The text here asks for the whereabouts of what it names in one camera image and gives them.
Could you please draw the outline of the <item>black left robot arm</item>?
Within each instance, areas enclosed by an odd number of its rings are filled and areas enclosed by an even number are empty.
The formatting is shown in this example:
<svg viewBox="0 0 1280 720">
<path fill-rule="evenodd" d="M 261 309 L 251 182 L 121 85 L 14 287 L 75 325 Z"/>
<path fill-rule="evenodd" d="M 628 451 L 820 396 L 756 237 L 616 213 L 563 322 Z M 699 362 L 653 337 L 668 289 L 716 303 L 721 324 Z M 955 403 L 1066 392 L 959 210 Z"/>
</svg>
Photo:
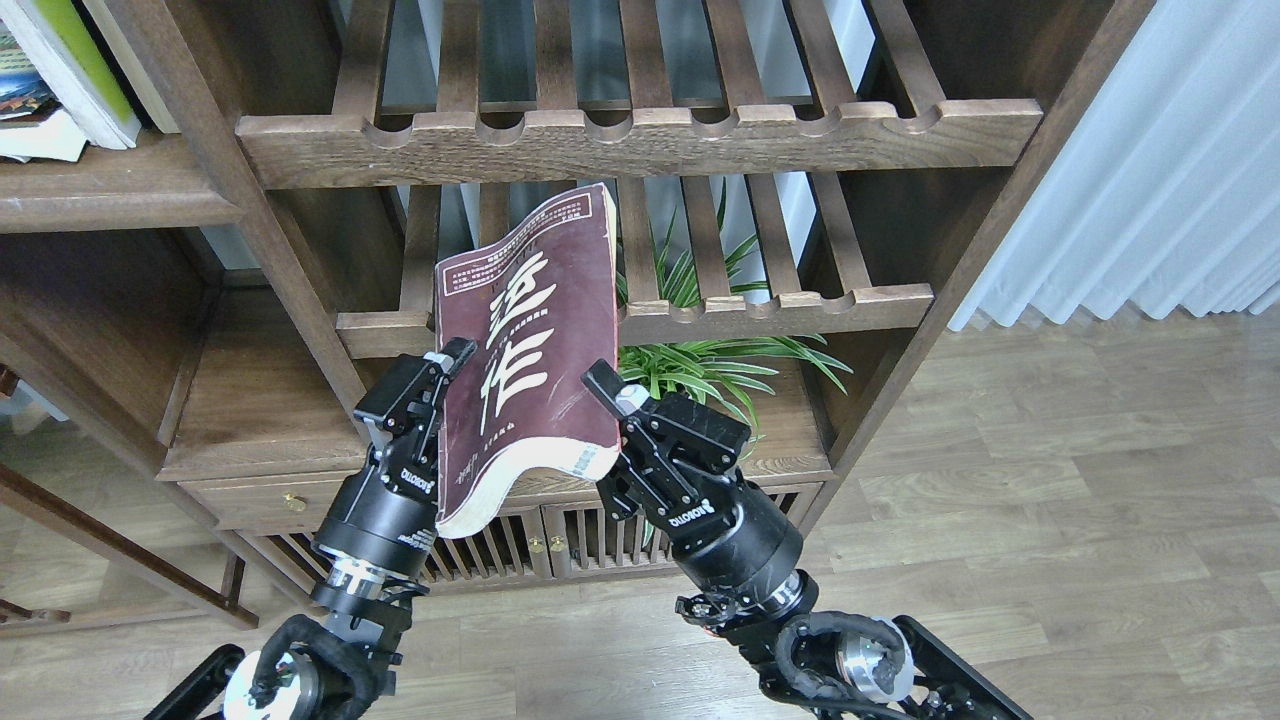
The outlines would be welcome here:
<svg viewBox="0 0 1280 720">
<path fill-rule="evenodd" d="M 205 717 L 220 700 L 223 719 L 357 719 L 393 693 L 412 601 L 428 593 L 419 577 L 436 541 L 444 397 L 475 348 L 453 338 L 401 355 L 357 404 L 371 445 L 314 542 L 333 560 L 311 593 L 326 618 L 289 618 L 255 653 L 216 648 L 150 717 Z"/>
</svg>

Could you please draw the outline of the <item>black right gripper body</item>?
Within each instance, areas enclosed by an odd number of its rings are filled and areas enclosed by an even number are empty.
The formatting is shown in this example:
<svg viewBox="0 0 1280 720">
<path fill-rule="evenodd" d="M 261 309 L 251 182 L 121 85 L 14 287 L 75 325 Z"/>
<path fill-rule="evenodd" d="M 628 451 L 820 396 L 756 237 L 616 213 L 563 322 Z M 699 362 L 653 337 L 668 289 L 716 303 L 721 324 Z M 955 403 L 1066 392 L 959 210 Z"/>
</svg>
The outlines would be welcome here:
<svg viewBox="0 0 1280 720">
<path fill-rule="evenodd" d="M 803 536 L 774 501 L 744 479 L 750 429 L 681 395 L 600 392 L 623 438 L 596 483 L 617 521 L 641 514 L 669 539 L 669 556 L 700 591 L 676 602 L 699 626 L 782 623 L 817 601 L 797 560 Z"/>
</svg>

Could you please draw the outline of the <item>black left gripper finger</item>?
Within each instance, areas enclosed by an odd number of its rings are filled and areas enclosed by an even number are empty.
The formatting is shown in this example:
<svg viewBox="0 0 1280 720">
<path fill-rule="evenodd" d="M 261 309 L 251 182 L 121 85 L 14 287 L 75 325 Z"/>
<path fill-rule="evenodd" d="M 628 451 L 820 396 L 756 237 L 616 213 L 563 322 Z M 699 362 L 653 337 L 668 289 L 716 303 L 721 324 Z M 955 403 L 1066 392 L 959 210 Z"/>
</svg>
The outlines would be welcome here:
<svg viewBox="0 0 1280 720">
<path fill-rule="evenodd" d="M 428 377 L 433 380 L 453 380 L 476 348 L 474 340 L 451 338 L 442 348 L 428 354 Z"/>
</svg>

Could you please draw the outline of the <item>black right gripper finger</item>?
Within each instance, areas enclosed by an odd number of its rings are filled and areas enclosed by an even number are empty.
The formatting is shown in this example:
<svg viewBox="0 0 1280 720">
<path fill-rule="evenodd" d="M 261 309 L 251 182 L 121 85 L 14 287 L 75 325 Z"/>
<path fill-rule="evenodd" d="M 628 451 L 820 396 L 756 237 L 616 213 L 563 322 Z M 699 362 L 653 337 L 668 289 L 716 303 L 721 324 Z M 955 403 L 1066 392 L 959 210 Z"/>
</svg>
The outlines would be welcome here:
<svg viewBox="0 0 1280 720">
<path fill-rule="evenodd" d="M 646 425 L 657 406 L 641 384 L 626 383 L 607 360 L 596 360 L 582 374 L 582 383 L 620 424 Z"/>
</svg>

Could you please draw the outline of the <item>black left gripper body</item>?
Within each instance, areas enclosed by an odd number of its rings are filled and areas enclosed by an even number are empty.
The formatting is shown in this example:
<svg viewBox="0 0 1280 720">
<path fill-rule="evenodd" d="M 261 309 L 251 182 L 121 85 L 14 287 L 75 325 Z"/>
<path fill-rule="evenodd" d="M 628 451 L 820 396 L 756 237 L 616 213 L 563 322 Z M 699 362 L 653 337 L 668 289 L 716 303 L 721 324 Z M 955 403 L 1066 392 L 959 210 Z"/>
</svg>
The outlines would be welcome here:
<svg viewBox="0 0 1280 720">
<path fill-rule="evenodd" d="M 355 406 L 370 433 L 365 464 L 344 479 L 314 548 L 332 556 L 316 603 L 362 611 L 380 601 L 407 606 L 436 541 L 438 432 L 445 355 L 402 354 Z"/>
</svg>

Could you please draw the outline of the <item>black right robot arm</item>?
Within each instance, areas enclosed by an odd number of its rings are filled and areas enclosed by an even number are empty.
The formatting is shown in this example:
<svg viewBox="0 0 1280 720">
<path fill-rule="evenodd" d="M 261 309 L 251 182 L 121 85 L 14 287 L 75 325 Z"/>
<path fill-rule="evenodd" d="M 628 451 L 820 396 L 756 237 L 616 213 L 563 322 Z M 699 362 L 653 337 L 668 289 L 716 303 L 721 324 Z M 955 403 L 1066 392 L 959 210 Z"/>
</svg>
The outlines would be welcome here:
<svg viewBox="0 0 1280 720">
<path fill-rule="evenodd" d="M 797 561 L 800 530 L 739 455 L 748 425 L 682 395 L 653 398 L 607 360 L 584 384 L 617 419 L 623 446 L 598 482 L 618 520 L 641 514 L 696 585 L 676 612 L 730 642 L 762 693 L 819 719 L 1024 719 L 1027 712 L 906 615 L 819 611 Z"/>
</svg>

